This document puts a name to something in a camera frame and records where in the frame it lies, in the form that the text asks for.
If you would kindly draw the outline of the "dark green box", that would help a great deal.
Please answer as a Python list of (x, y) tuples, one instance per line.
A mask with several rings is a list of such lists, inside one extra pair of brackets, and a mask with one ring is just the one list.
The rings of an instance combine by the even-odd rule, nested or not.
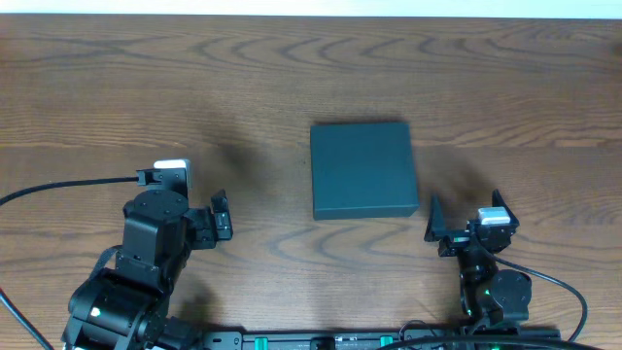
[(310, 128), (313, 218), (409, 217), (420, 207), (405, 122)]

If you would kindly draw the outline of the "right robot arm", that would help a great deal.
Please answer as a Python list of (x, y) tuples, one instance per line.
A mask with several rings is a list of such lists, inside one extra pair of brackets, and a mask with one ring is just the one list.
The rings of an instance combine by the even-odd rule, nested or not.
[(440, 201), (432, 197), (424, 240), (438, 244), (440, 257), (458, 260), (461, 305), (469, 317), (465, 334), (514, 331), (529, 319), (531, 278), (524, 272), (500, 269), (496, 261), (518, 227), (499, 191), (493, 191), (492, 205), (478, 209), (477, 217), (461, 229), (446, 226)]

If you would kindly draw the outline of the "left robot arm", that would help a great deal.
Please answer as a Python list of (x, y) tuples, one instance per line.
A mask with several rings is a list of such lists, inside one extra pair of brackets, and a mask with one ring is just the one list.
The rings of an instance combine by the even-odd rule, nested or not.
[(61, 338), (68, 349), (152, 348), (191, 252), (233, 235), (225, 192), (191, 208), (185, 193), (147, 190), (124, 205), (123, 215), (122, 244), (101, 254), (70, 298)]

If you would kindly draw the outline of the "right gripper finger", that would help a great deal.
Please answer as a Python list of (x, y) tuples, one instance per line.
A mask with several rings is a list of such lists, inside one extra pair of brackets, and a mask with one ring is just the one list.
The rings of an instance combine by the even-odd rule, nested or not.
[(503, 199), (501, 192), (499, 189), (494, 189), (492, 192), (492, 206), (493, 207), (503, 207), (505, 209), (508, 208), (505, 200)]
[(440, 201), (437, 195), (433, 195), (431, 198), (430, 215), (424, 235), (424, 240), (426, 242), (440, 241), (444, 236), (447, 235), (446, 231), (447, 229)]

